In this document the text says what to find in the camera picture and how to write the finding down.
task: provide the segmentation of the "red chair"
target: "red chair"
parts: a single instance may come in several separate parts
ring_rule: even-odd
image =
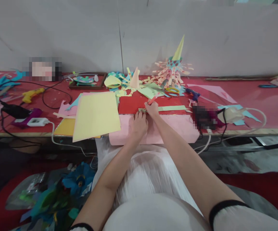
[[[0,231],[11,230],[30,222],[29,219],[27,219],[26,221],[19,223],[21,216],[29,210],[5,210],[6,201],[17,185],[33,174],[65,168],[67,165],[68,164],[65,162],[34,162],[32,164],[27,164],[25,169],[11,179],[0,192]]]
[[[278,172],[216,174],[216,176],[225,184],[259,194],[278,209]]]

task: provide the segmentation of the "scissors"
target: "scissors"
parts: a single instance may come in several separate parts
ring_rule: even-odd
[[[176,88],[165,88],[165,89],[152,88],[152,89],[157,90],[157,91],[161,91],[161,92],[165,93],[166,95],[168,95],[170,97],[180,96],[180,91]]]

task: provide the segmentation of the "green paper strip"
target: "green paper strip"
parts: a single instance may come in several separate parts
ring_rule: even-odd
[[[187,108],[184,105],[158,107],[158,111],[176,111],[176,110],[186,110],[186,109]],[[138,108],[138,111],[146,112],[146,109]]]

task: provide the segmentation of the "chair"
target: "chair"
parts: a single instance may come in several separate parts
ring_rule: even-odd
[[[259,194],[278,209],[278,172],[216,174],[216,176],[225,184]]]

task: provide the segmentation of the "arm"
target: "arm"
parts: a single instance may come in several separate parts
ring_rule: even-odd
[[[208,221],[211,209],[221,201],[242,201],[208,168],[193,148],[159,115],[156,102],[148,105],[147,112],[160,132],[178,172],[188,191]]]
[[[102,230],[111,213],[117,189],[129,167],[130,160],[146,134],[145,113],[137,112],[131,134],[122,149],[107,165],[73,225],[89,224],[94,231]]]

